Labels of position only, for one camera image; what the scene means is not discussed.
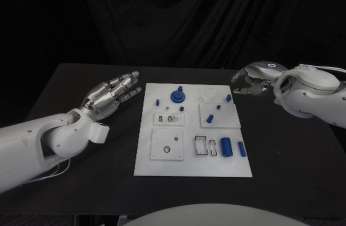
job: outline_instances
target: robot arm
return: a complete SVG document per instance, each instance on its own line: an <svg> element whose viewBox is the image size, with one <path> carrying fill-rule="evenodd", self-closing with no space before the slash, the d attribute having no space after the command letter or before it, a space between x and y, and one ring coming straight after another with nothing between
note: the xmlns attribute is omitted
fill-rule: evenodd
<svg viewBox="0 0 346 226"><path fill-rule="evenodd" d="M106 118L141 88L125 93L136 83L138 72L100 83L86 94L79 108L0 129L0 193L22 184L77 155L89 140L102 144L109 128ZM44 157L41 141L53 151Z"/></svg>
<svg viewBox="0 0 346 226"><path fill-rule="evenodd" d="M299 64L288 70L273 62L253 62L231 77L244 75L250 87L236 88L234 94L262 95L272 87L275 103L299 118L316 116L328 124L346 128L346 86L325 71L342 69Z"/></svg>

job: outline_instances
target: small blue piece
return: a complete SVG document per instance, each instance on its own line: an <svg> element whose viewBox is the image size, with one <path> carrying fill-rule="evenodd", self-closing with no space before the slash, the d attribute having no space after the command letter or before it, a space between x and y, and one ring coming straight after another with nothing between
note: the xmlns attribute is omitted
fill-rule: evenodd
<svg viewBox="0 0 346 226"><path fill-rule="evenodd" d="M233 156L231 145L229 137L220 139L221 155L223 157Z"/></svg>
<svg viewBox="0 0 346 226"><path fill-rule="evenodd" d="M229 102L230 99L231 99L231 96L230 96L230 94L227 94L224 100Z"/></svg>
<svg viewBox="0 0 346 226"><path fill-rule="evenodd" d="M177 91L169 94L169 99L174 103L181 103L185 100L185 95L182 93L182 87L178 86Z"/></svg>
<svg viewBox="0 0 346 226"><path fill-rule="evenodd" d="M244 152L244 148L243 148L243 142L237 142L239 145L239 155L242 157L246 157L246 152Z"/></svg>
<svg viewBox="0 0 346 226"><path fill-rule="evenodd" d="M210 114L205 122L210 123L213 121L213 118L214 118L214 116Z"/></svg>

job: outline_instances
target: dark table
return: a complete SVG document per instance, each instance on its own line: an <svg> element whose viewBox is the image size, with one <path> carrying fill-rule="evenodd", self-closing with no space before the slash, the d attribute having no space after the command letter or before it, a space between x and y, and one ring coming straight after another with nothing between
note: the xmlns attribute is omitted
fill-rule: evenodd
<svg viewBox="0 0 346 226"><path fill-rule="evenodd" d="M346 154L328 125L273 104L273 95L233 95L252 178L133 176L145 83L230 84L233 70L60 64L27 120L67 112L102 81L139 72L141 93L102 123L58 176L0 194L0 212L143 215L200 203L254 207L291 217L346 217Z"/></svg>

